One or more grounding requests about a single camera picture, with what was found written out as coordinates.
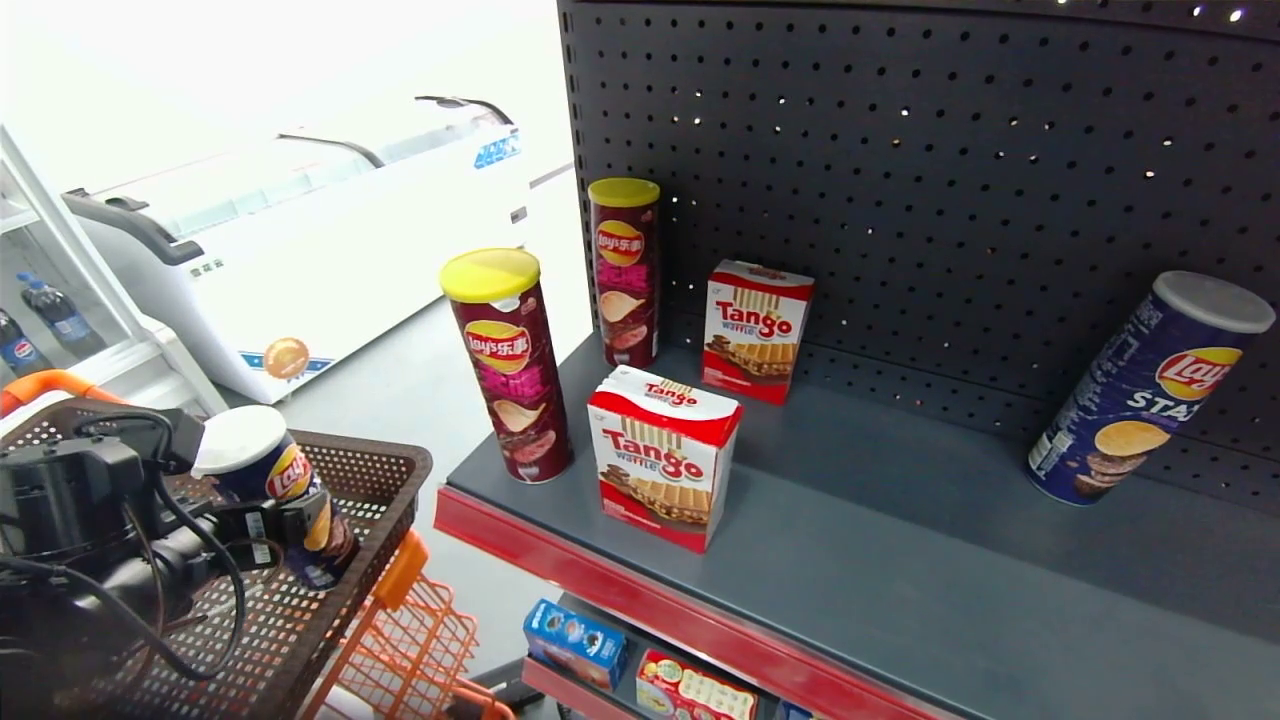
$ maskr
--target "red shelf edge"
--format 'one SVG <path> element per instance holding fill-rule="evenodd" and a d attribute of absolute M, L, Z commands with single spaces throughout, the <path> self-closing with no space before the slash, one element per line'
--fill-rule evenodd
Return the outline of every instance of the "red shelf edge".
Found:
<path fill-rule="evenodd" d="M 812 712 L 859 720 L 957 717 L 448 484 L 438 493 L 435 528 Z"/>
<path fill-rule="evenodd" d="M 636 714 L 618 708 L 617 705 L 573 680 L 561 676 L 531 657 L 525 659 L 520 679 L 526 685 L 545 693 L 547 697 L 586 715 L 591 720 L 635 720 L 637 717 Z"/>

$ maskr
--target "blue snack box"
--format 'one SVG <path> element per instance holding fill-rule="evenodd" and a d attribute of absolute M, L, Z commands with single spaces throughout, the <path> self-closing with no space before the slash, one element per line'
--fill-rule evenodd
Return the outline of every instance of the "blue snack box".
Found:
<path fill-rule="evenodd" d="M 535 659 L 563 667 L 602 691 L 614 691 L 622 679 L 626 635 L 549 600 L 539 600 L 529 611 L 525 638 Z"/>
<path fill-rule="evenodd" d="M 773 716 L 773 720 L 823 720 L 820 715 L 814 715 L 808 710 L 797 705 L 791 705 L 787 701 L 778 703 L 778 712 Z"/>

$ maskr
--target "gray floor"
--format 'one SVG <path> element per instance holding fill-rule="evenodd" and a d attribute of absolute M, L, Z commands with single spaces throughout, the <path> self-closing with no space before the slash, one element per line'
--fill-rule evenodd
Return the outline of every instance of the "gray floor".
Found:
<path fill-rule="evenodd" d="M 527 249 L 543 264 L 543 293 L 557 357 L 590 332 L 590 306 L 572 173 L 539 186 L 530 204 Z M 435 278 L 424 278 L 435 283 Z M 229 398 L 232 404 L 237 398 Z M 456 591 L 461 612 L 479 621 L 468 664 L 480 673 L 525 653 L 520 625 L 547 582 L 431 529 L 435 488 L 492 432 L 470 360 L 445 301 L 436 301 L 276 405 L 289 427 L 417 445 L 435 466 L 419 497 L 417 530 L 431 556 L 426 574 Z M 554 707 L 547 717 L 556 717 Z"/>

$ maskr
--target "soda bottle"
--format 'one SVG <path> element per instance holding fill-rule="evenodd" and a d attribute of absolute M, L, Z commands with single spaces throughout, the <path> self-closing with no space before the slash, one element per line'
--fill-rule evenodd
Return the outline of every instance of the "soda bottle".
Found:
<path fill-rule="evenodd" d="M 22 332 L 18 320 L 14 320 L 13 315 L 5 313 L 3 307 L 0 307 L 0 355 L 4 356 L 4 364 L 9 365 L 9 369 L 19 378 L 54 368 L 45 354 L 27 340 L 27 333 Z"/>
<path fill-rule="evenodd" d="M 54 331 L 58 345 L 67 348 L 67 352 L 84 360 L 106 347 L 102 336 L 90 327 L 67 293 L 31 273 L 18 273 L 18 279 L 27 283 L 22 291 L 22 301 Z"/>

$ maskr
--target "snack box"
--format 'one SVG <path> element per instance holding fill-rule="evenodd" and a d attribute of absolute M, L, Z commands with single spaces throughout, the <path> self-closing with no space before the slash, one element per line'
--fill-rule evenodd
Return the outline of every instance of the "snack box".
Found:
<path fill-rule="evenodd" d="M 813 278 L 723 260 L 707 283 L 703 383 L 782 405 L 813 300 Z"/>
<path fill-rule="evenodd" d="M 797 705 L 782 701 L 778 703 L 778 712 L 773 716 L 773 720 L 823 720 L 823 717 Z"/>
<path fill-rule="evenodd" d="M 612 692 L 622 679 L 627 638 L 590 618 L 539 600 L 525 618 L 529 653 L 573 673 L 585 683 Z"/>
<path fill-rule="evenodd" d="M 724 510 L 742 406 L 620 365 L 588 415 L 604 514 L 705 552 Z"/>
<path fill-rule="evenodd" d="M 648 650 L 636 671 L 636 705 L 645 717 L 666 720 L 754 720 L 754 693 Z"/>

